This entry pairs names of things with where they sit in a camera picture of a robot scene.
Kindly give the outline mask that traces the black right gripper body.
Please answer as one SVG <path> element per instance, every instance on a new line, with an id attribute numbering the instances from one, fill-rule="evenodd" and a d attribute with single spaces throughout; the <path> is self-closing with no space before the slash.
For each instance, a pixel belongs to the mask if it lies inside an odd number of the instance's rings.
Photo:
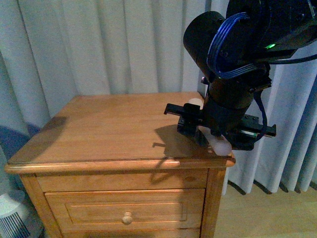
<path id="1" fill-rule="evenodd" d="M 183 106 L 168 103 L 164 114 L 179 116 L 177 131 L 185 136 L 198 136 L 198 127 L 204 126 L 210 129 L 211 135 L 224 136 L 235 149 L 250 151 L 262 137 L 276 136 L 276 125 L 267 125 L 261 98 L 255 101 L 262 114 L 262 123 L 258 117 L 245 114 L 244 109 L 227 109 L 214 100 L 209 100 L 202 109 L 190 103 Z"/>

